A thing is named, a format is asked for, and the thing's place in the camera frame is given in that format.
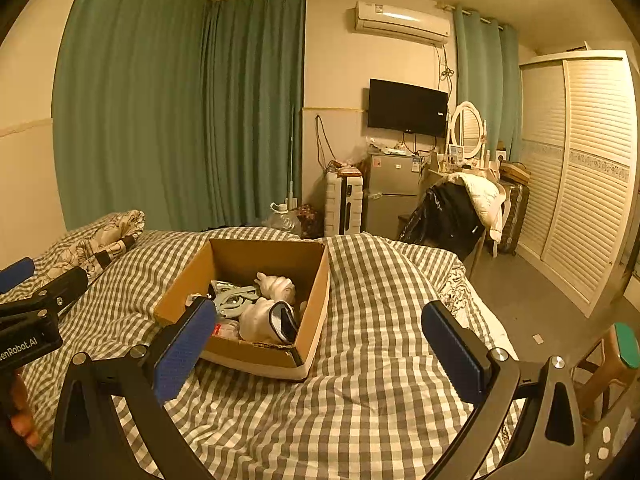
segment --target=blue gripper pad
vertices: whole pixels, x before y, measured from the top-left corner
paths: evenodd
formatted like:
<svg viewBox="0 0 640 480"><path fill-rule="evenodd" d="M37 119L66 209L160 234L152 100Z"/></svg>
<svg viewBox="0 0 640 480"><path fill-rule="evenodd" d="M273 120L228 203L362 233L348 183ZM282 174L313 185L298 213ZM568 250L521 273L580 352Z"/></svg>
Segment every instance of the blue gripper pad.
<svg viewBox="0 0 640 480"><path fill-rule="evenodd" d="M0 294L8 293L14 286L33 276L34 272L35 265L31 258L23 258L0 270Z"/></svg>
<svg viewBox="0 0 640 480"><path fill-rule="evenodd" d="M422 333L463 402L477 406L490 378L488 349L471 330L462 328L440 301L422 309Z"/></svg>
<svg viewBox="0 0 640 480"><path fill-rule="evenodd" d="M153 391L161 404L178 396L215 325L216 308L211 300L203 300L191 312L187 309L173 325L177 326L177 333L168 343L153 373Z"/></svg>

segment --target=sliding wardrobe door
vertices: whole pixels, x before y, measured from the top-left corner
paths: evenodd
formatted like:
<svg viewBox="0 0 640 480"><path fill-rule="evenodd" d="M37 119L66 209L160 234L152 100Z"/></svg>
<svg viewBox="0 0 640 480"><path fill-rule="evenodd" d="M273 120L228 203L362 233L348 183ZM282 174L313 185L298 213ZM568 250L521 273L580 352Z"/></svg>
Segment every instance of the sliding wardrobe door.
<svg viewBox="0 0 640 480"><path fill-rule="evenodd" d="M568 156L542 260L589 315L625 235L636 180L636 103L626 56L563 63Z"/></svg>
<svg viewBox="0 0 640 480"><path fill-rule="evenodd" d="M566 130L562 61L522 68L520 160L531 172L520 245L540 257L556 209Z"/></svg>

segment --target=teal curtain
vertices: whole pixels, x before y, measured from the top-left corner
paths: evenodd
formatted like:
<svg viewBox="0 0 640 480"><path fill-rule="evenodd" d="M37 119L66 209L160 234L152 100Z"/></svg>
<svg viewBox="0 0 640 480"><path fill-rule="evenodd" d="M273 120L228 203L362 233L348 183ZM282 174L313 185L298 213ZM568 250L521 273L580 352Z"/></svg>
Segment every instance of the teal curtain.
<svg viewBox="0 0 640 480"><path fill-rule="evenodd" d="M155 229L212 225L202 66L207 0L75 0L53 87L66 226L132 208Z"/></svg>
<svg viewBox="0 0 640 480"><path fill-rule="evenodd" d="M483 23L478 12L454 11L458 44L458 103L471 101L484 120L492 158L502 140L510 160L520 154L521 94L518 34L498 22Z"/></svg>
<svg viewBox="0 0 640 480"><path fill-rule="evenodd" d="M210 3L203 79L212 225L264 218L290 180L301 195L305 1Z"/></svg>

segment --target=television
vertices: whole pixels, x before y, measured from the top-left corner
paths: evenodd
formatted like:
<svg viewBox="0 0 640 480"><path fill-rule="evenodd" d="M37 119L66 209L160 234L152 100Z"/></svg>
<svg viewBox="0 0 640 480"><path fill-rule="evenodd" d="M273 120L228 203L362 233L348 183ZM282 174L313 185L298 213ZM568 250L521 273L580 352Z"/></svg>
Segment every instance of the television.
<svg viewBox="0 0 640 480"><path fill-rule="evenodd" d="M369 128L447 135L447 93L395 81L369 81Z"/></svg>

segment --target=decorative border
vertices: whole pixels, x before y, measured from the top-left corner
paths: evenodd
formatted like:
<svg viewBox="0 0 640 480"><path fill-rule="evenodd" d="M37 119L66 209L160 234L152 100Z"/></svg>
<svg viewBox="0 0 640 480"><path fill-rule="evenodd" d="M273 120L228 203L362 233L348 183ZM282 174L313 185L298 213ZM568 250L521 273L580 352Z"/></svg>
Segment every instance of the decorative border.
<svg viewBox="0 0 640 480"><path fill-rule="evenodd" d="M622 182L629 181L629 167L613 162L612 160L607 160L606 158L591 155L590 153L579 152L578 150L569 150L569 162L599 171Z"/></svg>
<svg viewBox="0 0 640 480"><path fill-rule="evenodd" d="M522 152L527 155L535 154L554 158L562 161L564 159L564 147L545 144L544 142L536 142L535 140L522 140Z"/></svg>

